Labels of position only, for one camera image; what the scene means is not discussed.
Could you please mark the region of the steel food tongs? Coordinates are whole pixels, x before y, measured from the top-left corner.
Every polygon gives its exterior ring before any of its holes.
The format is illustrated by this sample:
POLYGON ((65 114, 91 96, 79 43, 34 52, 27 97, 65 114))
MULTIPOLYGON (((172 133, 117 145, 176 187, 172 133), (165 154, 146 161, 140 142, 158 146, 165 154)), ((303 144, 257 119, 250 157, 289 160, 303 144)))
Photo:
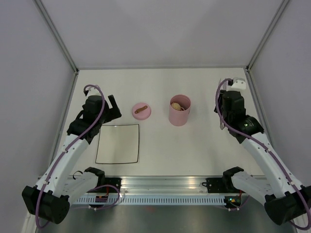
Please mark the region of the steel food tongs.
MULTIPOLYGON (((218 94, 217 94, 217 106, 218 106, 219 110, 220 110, 219 104, 220 104, 220 100, 221 100, 220 91, 221 91, 221 90, 224 90, 224 91, 227 90, 228 80, 229 80, 229 78, 225 78, 225 79, 223 79, 223 80, 220 79, 220 80, 219 80, 219 83, 218 83, 219 92, 218 92, 218 94)), ((219 119, 220 119, 220 129, 223 130, 223 129, 225 128, 225 125, 224 125, 224 123, 223 123, 222 114, 221 114, 221 113, 219 113, 219 119)))

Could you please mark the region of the pink lid with brown strap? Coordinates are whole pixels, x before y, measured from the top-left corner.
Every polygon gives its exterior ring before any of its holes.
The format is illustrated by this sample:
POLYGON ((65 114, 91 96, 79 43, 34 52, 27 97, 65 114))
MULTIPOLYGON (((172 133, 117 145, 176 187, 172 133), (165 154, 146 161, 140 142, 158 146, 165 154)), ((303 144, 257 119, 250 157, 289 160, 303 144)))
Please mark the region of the pink lid with brown strap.
POLYGON ((137 120, 146 120, 151 112, 151 107, 144 102, 139 102, 132 107, 132 116, 137 120))

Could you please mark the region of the round beige bun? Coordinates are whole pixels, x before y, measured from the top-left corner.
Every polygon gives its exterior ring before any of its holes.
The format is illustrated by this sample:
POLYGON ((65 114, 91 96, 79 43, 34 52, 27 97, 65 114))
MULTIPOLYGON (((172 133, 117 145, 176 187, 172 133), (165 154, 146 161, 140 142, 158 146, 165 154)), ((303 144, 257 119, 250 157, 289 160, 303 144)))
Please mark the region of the round beige bun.
POLYGON ((173 102, 173 103, 171 104, 171 107, 172 107, 173 109, 177 110, 177 111, 181 111, 181 106, 180 106, 179 103, 173 102))

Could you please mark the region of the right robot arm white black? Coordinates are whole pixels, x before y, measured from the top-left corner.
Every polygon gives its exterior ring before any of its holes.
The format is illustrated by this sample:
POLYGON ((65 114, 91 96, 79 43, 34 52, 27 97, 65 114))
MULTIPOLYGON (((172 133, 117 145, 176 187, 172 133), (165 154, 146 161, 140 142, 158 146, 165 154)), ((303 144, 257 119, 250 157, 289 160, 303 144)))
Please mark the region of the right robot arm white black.
POLYGON ((302 215, 310 219, 310 186, 304 186, 288 170, 260 123, 246 114, 241 93, 217 90, 214 111, 229 133, 255 159, 268 181, 268 184, 263 184, 236 166, 223 172, 223 189, 228 192, 237 189, 249 194, 264 206, 269 218, 277 225, 302 215))

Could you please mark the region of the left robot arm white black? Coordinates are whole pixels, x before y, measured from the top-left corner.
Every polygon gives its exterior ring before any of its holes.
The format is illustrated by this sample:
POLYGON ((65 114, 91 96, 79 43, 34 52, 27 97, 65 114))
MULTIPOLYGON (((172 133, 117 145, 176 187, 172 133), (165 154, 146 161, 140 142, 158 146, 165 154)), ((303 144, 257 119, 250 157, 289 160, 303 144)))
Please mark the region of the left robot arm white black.
POLYGON ((90 190, 102 192, 105 189, 105 172, 98 168, 86 168, 70 183, 67 179, 102 125, 121 117, 114 96, 108 99, 109 104, 101 95, 88 96, 82 111, 69 125, 65 141, 47 171, 33 187, 23 189, 22 198, 30 214, 59 224, 82 195, 90 190))

